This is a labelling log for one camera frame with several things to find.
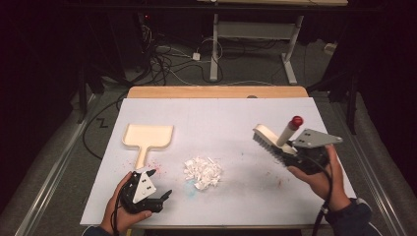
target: blue sleeve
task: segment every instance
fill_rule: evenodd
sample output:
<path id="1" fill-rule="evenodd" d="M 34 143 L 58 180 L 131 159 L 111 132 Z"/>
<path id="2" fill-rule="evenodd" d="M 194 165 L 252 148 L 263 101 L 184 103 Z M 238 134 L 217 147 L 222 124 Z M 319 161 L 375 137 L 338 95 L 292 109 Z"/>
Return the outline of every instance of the blue sleeve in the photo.
<path id="1" fill-rule="evenodd" d="M 111 236 L 111 234 L 107 233 L 107 231 L 99 226 L 90 226 L 86 229 L 86 231 L 84 231 L 83 236 Z"/>
<path id="2" fill-rule="evenodd" d="M 361 199 L 351 199 L 346 208 L 328 212 L 326 221 L 331 225 L 336 236 L 381 236 L 378 229 L 371 224 L 372 211 Z"/>

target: pile of shredded paper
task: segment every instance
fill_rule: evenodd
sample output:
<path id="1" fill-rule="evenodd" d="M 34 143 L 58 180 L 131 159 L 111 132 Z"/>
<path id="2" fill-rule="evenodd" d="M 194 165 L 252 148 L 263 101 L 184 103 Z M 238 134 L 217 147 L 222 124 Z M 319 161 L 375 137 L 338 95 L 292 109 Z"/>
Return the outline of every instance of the pile of shredded paper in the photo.
<path id="1" fill-rule="evenodd" d="M 197 183 L 194 184 L 197 189 L 204 190 L 209 185 L 216 186 L 220 180 L 221 167 L 209 157 L 205 160 L 200 157 L 184 162 L 185 169 L 184 173 L 187 174 L 186 180 L 196 179 Z"/>

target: desk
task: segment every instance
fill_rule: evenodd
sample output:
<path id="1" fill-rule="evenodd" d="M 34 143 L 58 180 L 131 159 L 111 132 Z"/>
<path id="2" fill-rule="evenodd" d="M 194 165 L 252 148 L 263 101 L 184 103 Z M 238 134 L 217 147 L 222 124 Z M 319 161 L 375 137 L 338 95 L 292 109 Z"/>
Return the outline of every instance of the desk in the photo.
<path id="1" fill-rule="evenodd" d="M 161 213 L 138 227 L 312 227 L 323 201 L 252 139 L 258 123 L 279 132 L 294 114 L 305 118 L 304 127 L 326 131 L 313 98 L 303 88 L 131 88 L 81 224 L 100 222 L 114 186 L 127 171 L 134 170 L 138 151 L 127 149 L 121 141 L 126 125 L 135 123 L 174 125 L 169 147 L 149 152 L 146 167 L 139 170 L 157 169 L 151 177 L 157 189 L 153 198 L 169 189 L 173 193 Z M 185 180 L 183 163 L 196 156 L 210 157 L 222 166 L 217 187 L 198 191 Z M 348 196 L 355 197 L 347 176 L 344 183 Z"/>
<path id="2" fill-rule="evenodd" d="M 296 5 L 296 6 L 346 6 L 347 0 L 217 0 L 215 4 L 221 3 L 252 3 L 266 5 Z M 265 39 L 289 39 L 286 53 L 281 54 L 282 65 L 285 69 L 288 82 L 297 85 L 297 80 L 291 66 L 291 55 L 297 42 L 298 33 L 304 16 L 298 16 L 294 24 L 271 24 L 271 23 L 247 23 L 247 22 L 225 22 L 218 20 L 218 14 L 214 14 L 213 33 L 212 33 L 212 52 L 209 79 L 217 81 L 218 69 L 218 50 L 219 37 L 245 37 L 245 38 L 265 38 Z"/>

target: beige dustpan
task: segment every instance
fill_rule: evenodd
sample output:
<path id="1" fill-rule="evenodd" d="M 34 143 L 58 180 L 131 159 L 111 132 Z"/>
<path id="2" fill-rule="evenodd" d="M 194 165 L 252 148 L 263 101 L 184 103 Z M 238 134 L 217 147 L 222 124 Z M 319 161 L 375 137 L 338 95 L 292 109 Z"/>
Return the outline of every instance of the beige dustpan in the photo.
<path id="1" fill-rule="evenodd" d="M 123 137 L 123 144 L 129 147 L 139 147 L 135 169 L 145 166 L 148 150 L 166 148 L 169 145 L 173 128 L 173 126 L 128 125 Z"/>

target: gray floor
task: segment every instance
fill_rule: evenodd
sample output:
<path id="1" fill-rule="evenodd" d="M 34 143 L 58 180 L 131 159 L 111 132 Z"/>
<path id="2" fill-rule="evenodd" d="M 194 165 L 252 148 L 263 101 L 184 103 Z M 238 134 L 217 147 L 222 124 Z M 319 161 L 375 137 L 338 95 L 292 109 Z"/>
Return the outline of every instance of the gray floor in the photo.
<path id="1" fill-rule="evenodd" d="M 261 41 L 257 45 L 269 44 Z M 223 57 L 220 59 L 223 78 L 219 85 L 287 86 L 288 82 L 279 59 L 279 54 L 285 51 L 286 45 L 280 41 L 269 49 L 247 46 L 246 53 L 242 55 L 243 48 L 239 47 L 239 44 L 225 42 Z M 170 53 L 173 54 L 185 53 L 191 56 L 193 53 L 193 50 L 185 46 L 176 44 L 172 47 L 176 49 L 171 50 Z M 330 56 L 323 52 L 324 47 L 325 44 L 321 41 L 307 47 L 296 46 L 291 64 L 300 86 L 307 87 L 321 79 L 330 60 Z M 166 51 L 167 48 L 161 47 L 159 50 Z M 172 56 L 169 58 L 173 64 L 188 60 Z M 202 61 L 208 59 L 209 54 L 203 53 Z M 202 66 L 205 78 L 209 78 L 209 63 L 193 64 Z M 182 67 L 184 65 L 172 67 L 171 72 Z M 127 70 L 127 75 L 134 78 L 137 73 L 131 69 Z M 105 93 L 92 96 L 88 118 L 126 92 L 125 88 L 115 85 L 109 79 L 104 79 L 104 84 Z M 175 72 L 175 75 L 171 73 L 166 79 L 166 84 L 209 85 L 202 80 L 201 69 L 195 66 Z M 413 232 L 417 232 L 414 220 L 414 212 L 417 211 L 416 198 L 388 155 L 367 115 L 360 94 L 355 119 L 356 136 L 350 135 L 344 124 L 343 102 L 329 103 L 326 92 L 313 92 L 311 96 L 317 103 L 328 132 L 345 140 L 342 145 L 337 146 L 337 150 L 355 192 L 374 210 L 372 222 L 383 235 L 412 235 Z M 74 112 L 45 145 L 24 182 L 0 216 L 0 235 L 15 235 L 19 227 L 21 231 L 18 235 L 81 235 L 85 230 L 79 223 L 100 161 L 88 153 L 83 145 L 79 133 L 86 126 L 86 122 L 77 124 L 80 114 L 77 106 L 75 99 Z M 110 106 L 98 116 L 104 118 L 101 128 L 99 122 L 94 121 L 86 132 L 86 143 L 97 155 L 103 156 L 105 152 L 117 114 L 116 106 Z M 35 199 L 44 197 L 49 198 L 41 203 L 34 202 Z M 31 220 L 23 224 L 24 219 L 28 217 Z M 27 226 L 27 231 L 22 231 L 22 225 Z M 303 235 L 310 233 L 310 230 L 303 230 Z M 328 229 L 322 229 L 319 235 L 332 233 Z"/>

